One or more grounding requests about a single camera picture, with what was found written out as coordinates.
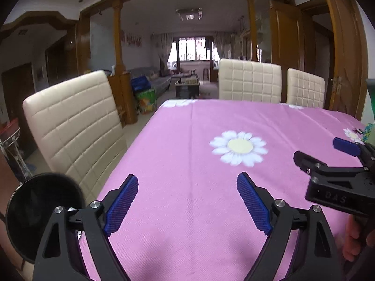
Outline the right hand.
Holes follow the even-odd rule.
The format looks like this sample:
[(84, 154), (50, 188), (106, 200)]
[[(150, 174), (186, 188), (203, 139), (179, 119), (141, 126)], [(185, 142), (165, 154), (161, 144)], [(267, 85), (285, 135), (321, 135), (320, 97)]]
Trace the right hand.
[(343, 257), (349, 262), (354, 262), (355, 258), (360, 254), (361, 242), (360, 233), (362, 225), (355, 216), (350, 215), (346, 224), (345, 240), (342, 249)]

